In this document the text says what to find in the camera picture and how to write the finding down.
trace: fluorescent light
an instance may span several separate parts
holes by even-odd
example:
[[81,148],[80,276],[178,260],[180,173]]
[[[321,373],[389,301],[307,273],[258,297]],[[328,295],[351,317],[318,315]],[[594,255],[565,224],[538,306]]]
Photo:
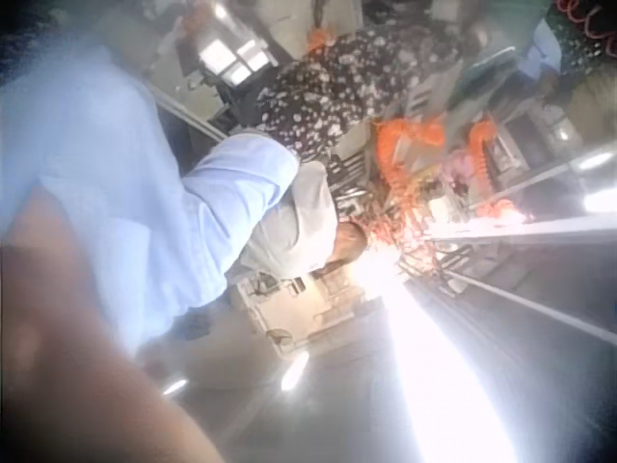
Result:
[[260,70],[268,63],[270,63],[270,60],[268,60],[267,55],[263,51],[260,51],[254,55],[253,58],[247,60],[247,64],[252,70]]
[[184,386],[188,384],[187,379],[180,379],[172,383],[165,391],[163,391],[163,395],[173,394],[174,392],[182,389]]
[[200,58],[215,74],[218,74],[235,61],[235,55],[218,39],[201,51]]
[[256,46],[255,41],[247,41],[244,45],[238,48],[238,55],[245,55],[251,48]]
[[578,162],[578,168],[582,171],[595,169],[598,166],[602,166],[605,162],[608,162],[614,155],[615,153],[610,151],[601,152],[600,154],[596,154],[595,156],[588,157]]
[[516,462],[496,410],[454,344],[402,285],[391,285],[383,298],[422,460]]
[[229,13],[223,5],[217,3],[214,6],[214,15],[219,19],[226,19],[229,16]]
[[227,74],[225,78],[229,80],[233,85],[242,83],[247,77],[251,75],[249,69],[244,65],[236,65]]
[[292,391],[300,382],[302,373],[309,362],[310,355],[308,352],[303,352],[294,359],[291,367],[287,370],[281,381],[281,390],[285,393]]
[[587,195],[584,204],[587,212],[617,212],[617,188]]

